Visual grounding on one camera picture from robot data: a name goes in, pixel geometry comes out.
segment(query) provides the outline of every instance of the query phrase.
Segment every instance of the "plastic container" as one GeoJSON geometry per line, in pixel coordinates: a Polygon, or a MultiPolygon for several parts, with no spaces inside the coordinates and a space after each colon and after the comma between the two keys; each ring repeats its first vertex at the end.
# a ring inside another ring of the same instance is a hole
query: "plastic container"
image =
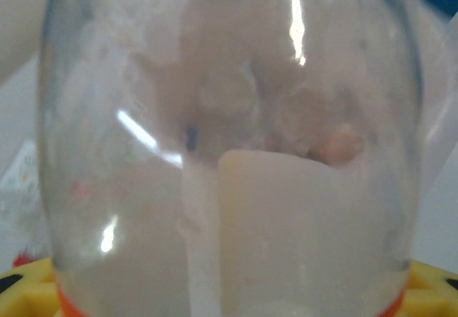
{"type": "Polygon", "coordinates": [[[393,316],[422,153],[412,3],[51,0],[40,160],[67,315],[393,316]]]}

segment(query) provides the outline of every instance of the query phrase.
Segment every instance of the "yellow toy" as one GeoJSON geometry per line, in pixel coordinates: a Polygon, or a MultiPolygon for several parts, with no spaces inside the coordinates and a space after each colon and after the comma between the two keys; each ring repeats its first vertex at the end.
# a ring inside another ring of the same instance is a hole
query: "yellow toy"
{"type": "MultiPolygon", "coordinates": [[[[50,259],[0,276],[0,317],[64,317],[50,259]]],[[[396,317],[458,317],[458,275],[413,261],[396,317]]]]}

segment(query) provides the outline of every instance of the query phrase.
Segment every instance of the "clear plastic bottle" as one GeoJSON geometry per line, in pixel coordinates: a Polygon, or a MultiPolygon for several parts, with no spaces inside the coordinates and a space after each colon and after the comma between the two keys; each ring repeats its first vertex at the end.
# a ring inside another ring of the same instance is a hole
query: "clear plastic bottle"
{"type": "Polygon", "coordinates": [[[50,0],[41,178],[66,308],[392,316],[419,191],[409,4],[50,0]]]}

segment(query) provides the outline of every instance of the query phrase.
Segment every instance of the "black spot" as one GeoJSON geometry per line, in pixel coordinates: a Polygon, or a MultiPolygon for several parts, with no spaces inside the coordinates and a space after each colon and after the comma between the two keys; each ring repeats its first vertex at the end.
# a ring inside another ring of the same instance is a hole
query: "black spot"
{"type": "Polygon", "coordinates": [[[446,282],[458,291],[458,280],[457,279],[446,279],[446,282]]]}
{"type": "Polygon", "coordinates": [[[399,261],[399,269],[400,270],[409,270],[410,264],[411,264],[410,260],[399,261]]]}
{"type": "Polygon", "coordinates": [[[13,274],[0,279],[0,294],[22,279],[21,274],[13,274]]]}
{"type": "Polygon", "coordinates": [[[186,148],[189,151],[195,151],[196,147],[198,146],[198,129],[193,126],[189,126],[186,128],[186,148]]]}
{"type": "Polygon", "coordinates": [[[359,41],[359,48],[363,50],[367,49],[367,41],[365,39],[359,41]]]}

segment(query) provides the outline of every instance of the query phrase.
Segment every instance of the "orange rim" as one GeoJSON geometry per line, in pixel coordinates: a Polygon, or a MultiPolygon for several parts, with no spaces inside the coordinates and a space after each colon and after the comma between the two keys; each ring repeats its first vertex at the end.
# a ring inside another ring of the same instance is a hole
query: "orange rim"
{"type": "Polygon", "coordinates": [[[399,310],[401,310],[404,293],[405,291],[402,291],[401,295],[394,301],[393,305],[391,305],[388,310],[383,312],[379,317],[394,317],[399,310]]]}
{"type": "Polygon", "coordinates": [[[58,292],[64,317],[87,317],[82,312],[79,312],[79,310],[68,300],[62,293],[61,288],[58,288],[58,292]]]}

